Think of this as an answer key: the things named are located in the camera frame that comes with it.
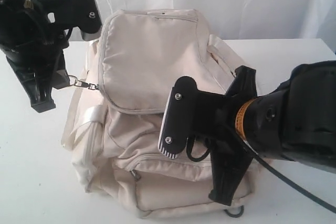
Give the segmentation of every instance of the tabletop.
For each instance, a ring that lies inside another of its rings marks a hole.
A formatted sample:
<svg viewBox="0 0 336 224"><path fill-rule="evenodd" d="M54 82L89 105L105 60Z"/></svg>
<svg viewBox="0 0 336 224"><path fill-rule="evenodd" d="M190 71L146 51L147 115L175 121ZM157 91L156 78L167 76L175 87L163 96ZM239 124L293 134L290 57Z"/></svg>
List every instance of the tabletop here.
<svg viewBox="0 0 336 224"><path fill-rule="evenodd" d="M253 68L263 93L275 89L301 63L336 59L320 39L227 40ZM84 67L88 44L71 42L65 49L67 70ZM141 220L111 197L86 194L80 187L71 154L60 138L73 93L54 90L56 109L38 114L0 52L0 223L335 223L336 216L311 202L264 170L244 215L223 212L165 220ZM336 205L336 175L299 163L273 166L313 194Z"/></svg>

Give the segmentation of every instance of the backpack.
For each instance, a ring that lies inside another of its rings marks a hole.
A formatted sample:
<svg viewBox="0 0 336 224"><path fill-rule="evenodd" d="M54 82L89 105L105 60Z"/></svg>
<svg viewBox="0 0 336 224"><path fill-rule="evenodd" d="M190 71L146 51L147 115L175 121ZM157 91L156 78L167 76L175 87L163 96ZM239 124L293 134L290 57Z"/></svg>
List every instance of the backpack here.
<svg viewBox="0 0 336 224"><path fill-rule="evenodd" d="M75 89L62 138L85 191L105 192L139 218L243 206L254 192L255 164L229 207L208 198L210 157L194 163L184 151L172 160L157 148L167 98L179 77L225 94L241 65L196 10L121 10L109 17L78 79L96 85ZM204 152L195 143L193 156Z"/></svg>

